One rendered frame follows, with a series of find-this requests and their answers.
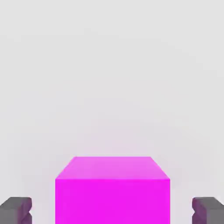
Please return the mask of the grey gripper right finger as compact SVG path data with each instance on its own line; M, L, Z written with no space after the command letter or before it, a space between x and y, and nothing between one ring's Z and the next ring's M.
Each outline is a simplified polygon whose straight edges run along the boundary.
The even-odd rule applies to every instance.
M215 197L194 197L192 208L192 224L224 224L224 205Z

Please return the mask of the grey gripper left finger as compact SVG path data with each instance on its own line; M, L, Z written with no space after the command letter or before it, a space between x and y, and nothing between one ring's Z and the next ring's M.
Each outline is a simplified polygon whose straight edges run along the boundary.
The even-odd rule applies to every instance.
M32 224L32 199L10 197L0 205L0 224Z

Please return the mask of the small magenta cube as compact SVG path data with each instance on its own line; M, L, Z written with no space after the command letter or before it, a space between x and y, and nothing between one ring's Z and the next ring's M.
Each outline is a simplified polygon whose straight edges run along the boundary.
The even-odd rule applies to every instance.
M151 157L74 157L55 180L55 224L170 224L170 178Z

